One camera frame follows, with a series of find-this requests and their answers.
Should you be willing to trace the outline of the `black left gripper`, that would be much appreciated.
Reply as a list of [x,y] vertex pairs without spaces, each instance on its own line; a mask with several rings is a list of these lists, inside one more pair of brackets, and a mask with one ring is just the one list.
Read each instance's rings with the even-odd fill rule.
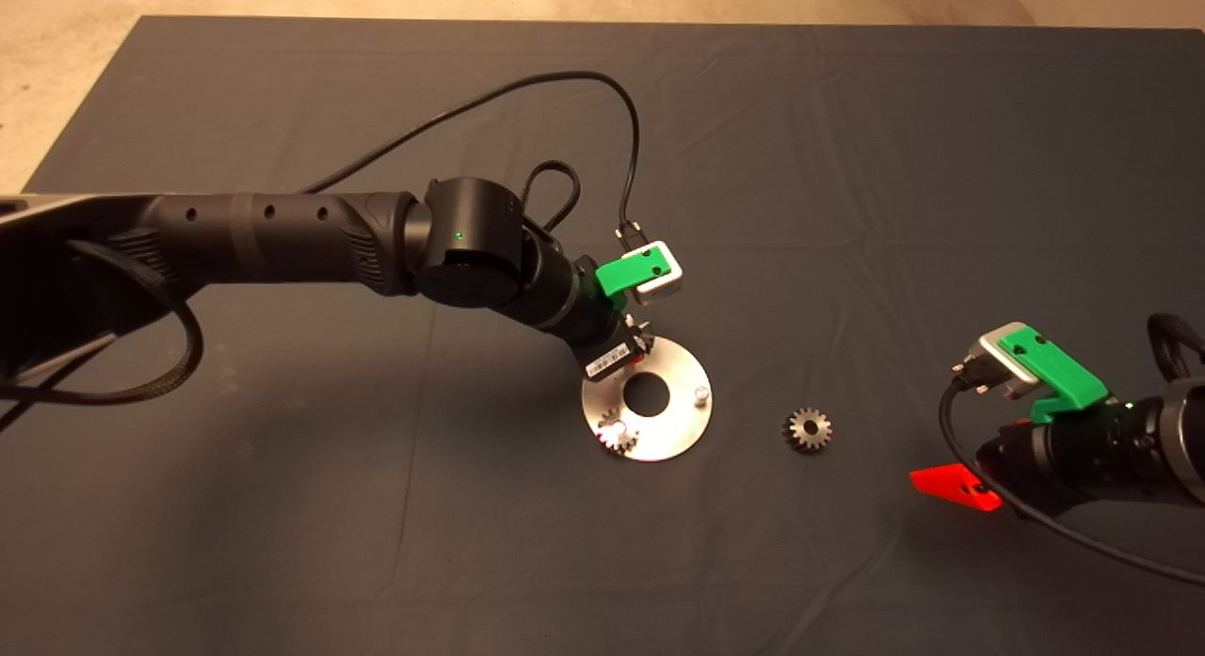
[[631,317],[627,293],[609,295],[599,269],[595,260],[575,260],[578,283],[570,309],[570,351],[590,382],[647,361],[651,355],[651,335]]

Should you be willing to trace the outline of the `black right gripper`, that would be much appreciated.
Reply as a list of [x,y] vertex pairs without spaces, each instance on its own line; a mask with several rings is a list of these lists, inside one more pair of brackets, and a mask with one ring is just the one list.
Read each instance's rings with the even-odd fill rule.
[[[1157,402],[1057,412],[1045,424],[1015,422],[975,453],[978,467],[1021,503],[1050,516],[1093,502],[1160,499]],[[919,493],[993,512],[1003,498],[962,463],[909,473]]]

